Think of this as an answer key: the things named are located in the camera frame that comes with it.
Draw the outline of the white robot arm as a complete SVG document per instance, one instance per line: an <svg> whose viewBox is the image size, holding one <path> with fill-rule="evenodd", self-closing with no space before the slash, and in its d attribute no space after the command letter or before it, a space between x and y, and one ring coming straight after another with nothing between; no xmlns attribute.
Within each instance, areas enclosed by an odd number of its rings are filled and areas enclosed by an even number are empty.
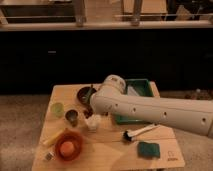
<svg viewBox="0 0 213 171"><path fill-rule="evenodd" d="M90 98L95 114L110 112L213 138L213 101L132 96L126 81L108 75Z"/></svg>

